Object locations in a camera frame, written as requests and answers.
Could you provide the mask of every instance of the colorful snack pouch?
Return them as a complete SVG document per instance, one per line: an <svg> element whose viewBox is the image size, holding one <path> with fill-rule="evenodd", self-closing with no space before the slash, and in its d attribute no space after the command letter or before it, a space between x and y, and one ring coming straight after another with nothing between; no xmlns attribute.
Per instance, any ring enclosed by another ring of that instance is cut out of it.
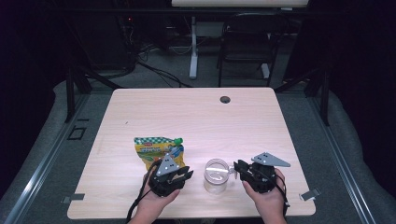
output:
<svg viewBox="0 0 396 224"><path fill-rule="evenodd" d="M162 159L166 153L169 153L174 162L181 168L185 166L182 143L182 138L136 137L134 139L134 149L136 149L139 158L146 164L147 170L153 162Z"/></svg>

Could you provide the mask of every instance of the clear glass jar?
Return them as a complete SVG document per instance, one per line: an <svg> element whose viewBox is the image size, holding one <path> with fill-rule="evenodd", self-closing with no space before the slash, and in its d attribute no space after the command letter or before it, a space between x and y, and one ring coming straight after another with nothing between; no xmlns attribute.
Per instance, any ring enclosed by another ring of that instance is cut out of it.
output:
<svg viewBox="0 0 396 224"><path fill-rule="evenodd" d="M209 193L222 193L227 188L229 173L227 162L221 159L210 160L205 167L205 189Z"/></svg>

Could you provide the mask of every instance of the wooden table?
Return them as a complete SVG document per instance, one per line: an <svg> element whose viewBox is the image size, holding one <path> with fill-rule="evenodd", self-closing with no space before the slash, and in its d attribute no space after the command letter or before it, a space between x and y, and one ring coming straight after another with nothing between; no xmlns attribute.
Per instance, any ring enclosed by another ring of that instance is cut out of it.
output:
<svg viewBox="0 0 396 224"><path fill-rule="evenodd" d="M222 103L221 96L231 102ZM160 218L258 217L241 180L230 176L225 191L210 194L204 169L214 158L251 163L263 152L291 164L279 167L291 205L287 215L315 213L312 201L299 198L309 189L272 89L129 89L113 93L76 189L85 197L71 202L70 218L126 217L146 173L134 138L148 136L182 137L184 162L194 171Z"/></svg>

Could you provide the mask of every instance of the dark background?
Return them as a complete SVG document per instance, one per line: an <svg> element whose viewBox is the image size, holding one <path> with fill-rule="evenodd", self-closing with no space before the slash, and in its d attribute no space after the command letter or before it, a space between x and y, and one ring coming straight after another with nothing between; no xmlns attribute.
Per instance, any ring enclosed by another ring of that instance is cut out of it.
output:
<svg viewBox="0 0 396 224"><path fill-rule="evenodd" d="M89 67L95 62L125 68L130 63L114 18L87 19L69 27L45 6L53 3L0 3L1 195L32 148L53 105L52 89L65 80L70 65L78 62ZM385 0L355 1L348 6L342 1L318 1L311 7L349 11L352 17L348 22L305 21L285 77L331 62L331 90L358 132L364 160L378 183L395 196L396 8ZM88 27L81 26L90 24L97 33L83 32ZM118 35L109 36L106 31ZM89 45L91 41L112 50Z"/></svg>

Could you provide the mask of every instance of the office chair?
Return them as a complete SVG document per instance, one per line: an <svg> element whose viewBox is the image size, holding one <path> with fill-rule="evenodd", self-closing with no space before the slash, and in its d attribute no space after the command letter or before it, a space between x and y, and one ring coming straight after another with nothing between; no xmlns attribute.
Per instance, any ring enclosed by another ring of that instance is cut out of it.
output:
<svg viewBox="0 0 396 224"><path fill-rule="evenodd" d="M224 77L223 62L257 63L258 68L261 68L263 63L271 64L266 83L268 87L274 70L278 44L288 26L288 19L281 15L261 13L238 13L224 22L218 58L219 87L221 87L221 80L225 78L257 79Z"/></svg>

